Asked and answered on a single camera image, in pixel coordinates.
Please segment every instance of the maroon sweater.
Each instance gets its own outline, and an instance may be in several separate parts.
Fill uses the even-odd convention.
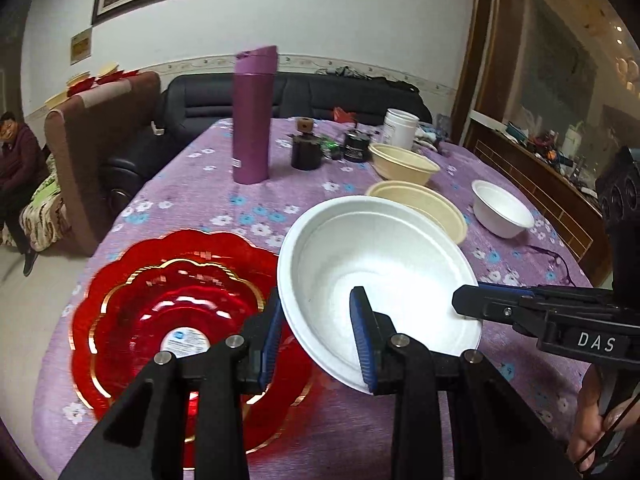
[[[9,192],[24,184],[39,186],[48,174],[35,135],[26,124],[20,124],[14,142],[2,145],[0,189]]]

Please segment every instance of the purple tablecloth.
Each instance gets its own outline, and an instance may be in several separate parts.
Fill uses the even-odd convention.
[[[340,136],[345,127],[316,121],[316,130]],[[95,424],[79,401],[69,372],[68,327],[91,277],[129,246],[181,228],[230,230],[257,246],[278,251],[290,226],[304,211],[337,196],[363,194],[380,180],[369,164],[325,161],[319,170],[302,172],[290,166],[294,131],[291,120],[274,120],[271,133],[271,177],[254,186],[231,179],[232,123],[212,126],[139,193],[115,221],[54,330],[42,362],[33,407],[33,433],[49,465],[60,472]],[[460,245],[478,280],[507,285],[563,284],[564,263],[529,246],[551,250],[564,258],[572,280],[590,286],[567,248],[522,193],[467,150],[444,145],[444,155],[428,152],[442,170],[429,187],[448,197],[462,211],[468,235]],[[471,182],[483,179],[519,197],[536,224],[512,240],[484,229],[473,215]],[[549,430],[567,438],[576,395],[586,365],[542,354],[534,341],[511,328],[485,323],[480,350],[536,411]],[[307,399],[294,408],[281,437],[249,455],[252,478],[386,479],[390,466],[393,399],[370,397],[342,386],[318,372]],[[443,411],[446,474],[452,475],[448,416]]]

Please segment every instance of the metal screw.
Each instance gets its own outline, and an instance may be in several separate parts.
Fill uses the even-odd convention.
[[[230,335],[226,338],[225,344],[229,348],[241,347],[244,344],[244,337],[242,337],[241,335]]]
[[[465,350],[463,356],[468,363],[471,363],[473,365],[478,364],[480,361],[482,361],[482,354],[478,350]]]
[[[166,350],[162,350],[154,355],[154,362],[157,365],[165,365],[171,360],[171,352],[167,352]]]
[[[411,342],[411,339],[409,339],[409,336],[404,334],[393,334],[391,336],[391,344],[398,348],[404,348],[410,342]]]

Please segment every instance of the black pants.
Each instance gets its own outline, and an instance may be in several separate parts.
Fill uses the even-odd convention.
[[[31,243],[20,227],[20,212],[29,205],[36,189],[38,189],[37,184],[23,184],[11,191],[0,191],[0,231],[6,223],[21,254],[31,248]]]

